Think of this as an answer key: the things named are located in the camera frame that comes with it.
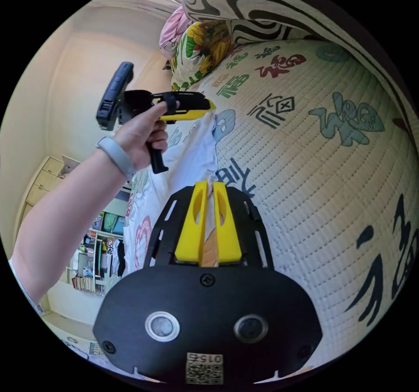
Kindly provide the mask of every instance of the red character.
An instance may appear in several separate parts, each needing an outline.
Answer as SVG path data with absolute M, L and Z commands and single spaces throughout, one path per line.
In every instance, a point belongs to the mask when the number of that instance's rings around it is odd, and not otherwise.
M 277 78 L 281 73 L 288 73 L 290 68 L 294 66 L 300 65 L 304 63 L 307 59 L 303 55 L 292 55 L 288 59 L 285 57 L 279 57 L 276 55 L 271 60 L 271 65 L 268 67 L 261 66 L 260 68 L 256 68 L 258 70 L 261 78 L 264 78 L 268 72 L 271 73 L 272 78 Z

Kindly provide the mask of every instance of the white cloth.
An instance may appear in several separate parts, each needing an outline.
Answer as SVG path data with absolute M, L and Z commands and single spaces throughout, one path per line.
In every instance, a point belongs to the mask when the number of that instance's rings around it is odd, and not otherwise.
M 125 274 L 143 268 L 151 230 L 170 196 L 198 181 L 209 184 L 209 205 L 206 219 L 206 238 L 215 228 L 214 207 L 211 205 L 212 184 L 216 180 L 215 113 L 209 112 L 199 119 L 183 143 L 167 150 L 163 155 L 169 168 L 162 174 L 149 172 L 144 189 L 134 200 L 129 222 L 124 227 Z

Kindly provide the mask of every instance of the wall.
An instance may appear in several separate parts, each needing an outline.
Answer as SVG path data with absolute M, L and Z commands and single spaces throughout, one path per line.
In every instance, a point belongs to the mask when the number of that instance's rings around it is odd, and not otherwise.
M 133 83 L 148 70 L 152 71 L 149 82 L 160 83 L 167 75 L 158 48 L 163 20 L 117 7 L 88 8 L 82 13 L 57 67 L 47 116 L 49 153 L 79 161 L 106 134 L 96 122 L 96 110 L 121 62 L 134 63 Z
M 48 152 L 48 89 L 72 26 L 72 19 L 67 20 L 33 57 L 13 92 L 0 128 L 0 234 L 8 257 L 13 251 L 13 231 L 22 196 Z
M 93 325 L 102 305 L 103 296 L 80 292 L 71 284 L 59 281 L 48 291 L 48 301 L 51 311 Z

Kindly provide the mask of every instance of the camera lens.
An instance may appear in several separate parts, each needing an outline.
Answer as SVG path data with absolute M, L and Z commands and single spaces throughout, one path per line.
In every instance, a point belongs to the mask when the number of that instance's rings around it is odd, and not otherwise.
M 168 312 L 153 312 L 145 321 L 147 334 L 156 341 L 174 340 L 180 332 L 178 320 Z
M 159 316 L 153 319 L 151 329 L 159 337 L 167 337 L 173 332 L 173 324 L 164 316 Z
M 243 343 L 257 343 L 267 332 L 267 322 L 258 315 L 246 315 L 234 325 L 234 334 Z

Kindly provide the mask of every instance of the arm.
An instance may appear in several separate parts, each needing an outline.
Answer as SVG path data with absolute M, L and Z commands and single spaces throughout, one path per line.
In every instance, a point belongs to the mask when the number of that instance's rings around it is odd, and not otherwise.
M 167 149 L 166 123 L 157 121 L 166 110 L 166 103 L 158 103 L 128 121 L 114 136 L 137 170 L 150 164 L 147 141 L 155 149 Z M 59 280 L 94 219 L 125 181 L 119 168 L 98 149 L 27 214 L 16 239 L 12 264 L 17 279 L 35 303 Z

